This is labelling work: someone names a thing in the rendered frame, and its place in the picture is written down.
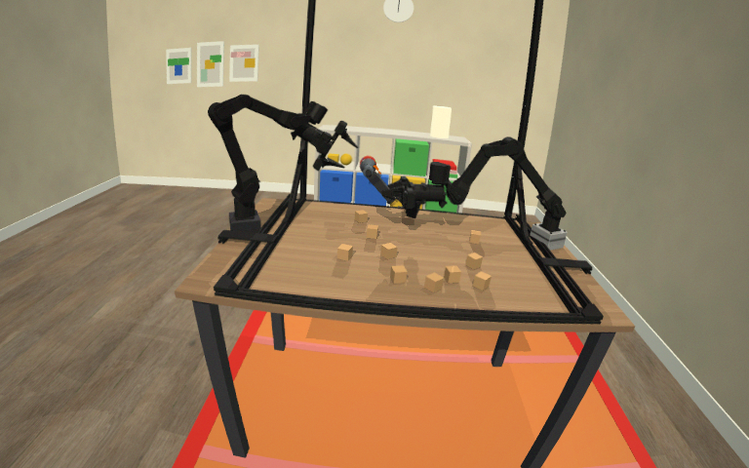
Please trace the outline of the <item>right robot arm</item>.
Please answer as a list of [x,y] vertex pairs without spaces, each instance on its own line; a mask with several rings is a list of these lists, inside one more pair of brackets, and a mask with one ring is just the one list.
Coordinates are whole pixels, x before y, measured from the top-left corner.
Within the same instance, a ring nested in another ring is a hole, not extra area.
[[[233,101],[235,99],[236,101]],[[303,114],[299,113],[299,115],[298,113],[278,109],[248,95],[239,95],[238,97],[228,99],[226,101],[223,101],[222,103],[215,102],[211,104],[208,109],[208,115],[220,132],[233,167],[235,169],[237,184],[231,191],[232,196],[235,197],[235,220],[255,218],[256,209],[254,200],[256,197],[256,193],[259,191],[260,182],[257,177],[256,171],[248,168],[238,140],[233,131],[232,115],[246,107],[254,112],[258,112],[261,115],[265,115],[268,118],[272,118],[272,120],[274,120],[283,128],[294,130],[294,132],[291,132],[293,140],[295,140],[296,136],[298,136],[306,141],[310,140],[311,136],[316,130],[316,127],[312,126],[311,124],[320,124],[328,111],[325,106],[322,106],[315,101],[311,101],[305,112]],[[319,138],[318,141],[314,141],[312,145],[316,147],[317,152],[323,155],[327,155],[329,149],[333,145],[333,143],[331,142],[333,138],[332,135],[323,132],[322,134],[318,134],[317,137]],[[239,193],[242,195],[240,195]]]

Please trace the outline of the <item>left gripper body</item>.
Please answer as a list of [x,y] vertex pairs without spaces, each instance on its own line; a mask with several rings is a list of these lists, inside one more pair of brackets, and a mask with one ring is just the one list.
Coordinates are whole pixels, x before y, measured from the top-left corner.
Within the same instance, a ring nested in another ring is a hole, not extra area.
[[[404,195],[404,203],[407,203],[405,206],[406,210],[412,210],[415,208],[415,201],[421,201],[423,203],[428,202],[429,200],[429,185],[422,182],[421,184],[414,184],[412,182],[409,182],[406,176],[400,176],[400,180],[402,180],[402,184],[406,186],[405,187],[405,195]],[[411,187],[416,192],[416,195],[414,195],[414,191],[408,187]],[[406,190],[408,189],[408,191]],[[407,191],[407,192],[406,192]],[[414,196],[416,196],[416,200],[414,199]]]

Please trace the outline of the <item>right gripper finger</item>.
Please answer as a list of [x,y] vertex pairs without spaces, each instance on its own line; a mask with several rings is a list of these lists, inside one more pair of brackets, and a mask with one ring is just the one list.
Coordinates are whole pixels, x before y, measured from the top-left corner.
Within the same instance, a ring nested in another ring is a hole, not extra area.
[[[346,131],[347,131],[347,129],[345,129],[345,132]],[[350,136],[348,136],[348,133],[345,133],[345,132],[343,133],[343,135],[341,136],[341,138],[345,139],[351,145],[353,145],[354,147],[358,148],[358,146],[354,143],[354,141],[350,138]]]
[[334,161],[333,159],[331,159],[329,157],[327,158],[327,161],[326,161],[326,163],[324,164],[324,166],[322,168],[324,168],[325,166],[334,166],[334,167],[339,167],[339,168],[345,168],[340,163]]

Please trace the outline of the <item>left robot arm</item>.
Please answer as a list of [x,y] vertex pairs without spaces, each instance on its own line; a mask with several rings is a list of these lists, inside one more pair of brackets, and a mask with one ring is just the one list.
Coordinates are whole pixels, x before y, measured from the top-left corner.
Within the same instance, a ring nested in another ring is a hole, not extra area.
[[[469,193],[472,182],[485,167],[490,158],[493,156],[507,155],[513,157],[525,175],[528,175],[529,180],[536,188],[537,192],[538,190],[540,191],[536,198],[539,201],[542,200],[544,204],[542,202],[540,202],[540,204],[544,207],[546,212],[543,222],[542,224],[539,224],[539,226],[549,232],[561,231],[559,228],[559,222],[561,217],[566,215],[566,211],[562,206],[562,199],[547,186],[542,177],[533,167],[532,163],[527,158],[521,142],[510,136],[505,137],[503,140],[483,144],[464,173],[456,179],[453,184],[449,181],[451,166],[440,162],[431,162],[429,180],[432,180],[432,183],[434,184],[428,184],[428,202],[439,202],[439,206],[443,208],[447,204],[447,192],[452,204],[461,205]],[[444,193],[445,186],[448,190]]]

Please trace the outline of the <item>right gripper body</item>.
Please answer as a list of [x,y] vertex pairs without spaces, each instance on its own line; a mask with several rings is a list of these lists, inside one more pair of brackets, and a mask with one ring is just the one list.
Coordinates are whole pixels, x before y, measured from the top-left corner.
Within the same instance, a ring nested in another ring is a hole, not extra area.
[[[346,125],[345,125],[345,124],[346,124]],[[335,141],[336,141],[336,139],[338,138],[338,136],[342,136],[342,135],[343,135],[343,133],[345,132],[345,128],[346,128],[346,127],[347,127],[347,123],[346,123],[346,122],[344,122],[344,121],[339,121],[339,123],[337,124],[337,126],[336,126],[336,128],[335,128],[335,132],[336,132],[336,133],[334,133],[334,135],[333,135],[333,138],[332,138],[332,143],[333,143],[333,144],[335,143]],[[319,129],[316,129],[316,130],[315,130],[315,132],[314,132],[314,134],[312,135],[311,139],[310,139],[310,140],[309,140],[308,142],[309,142],[309,143],[311,142],[310,144],[312,144],[312,143],[313,143],[314,141],[315,141],[315,142],[317,142],[317,141],[318,141],[318,139],[319,139],[319,138],[317,137],[317,135],[318,135],[318,134],[322,134],[322,133],[323,133],[323,131],[321,131],[321,130],[319,130]],[[323,157],[322,157],[322,156],[323,156]],[[319,170],[321,169],[321,167],[323,167],[323,166],[324,166],[324,164],[325,164],[325,163],[326,163],[326,161],[327,161],[327,159],[325,158],[326,156],[327,156],[327,155],[323,155],[323,154],[321,154],[321,155],[319,155],[319,156],[317,157],[316,161],[315,161],[315,162],[314,162],[314,164],[313,164],[313,168],[314,168],[315,170],[319,171]]]

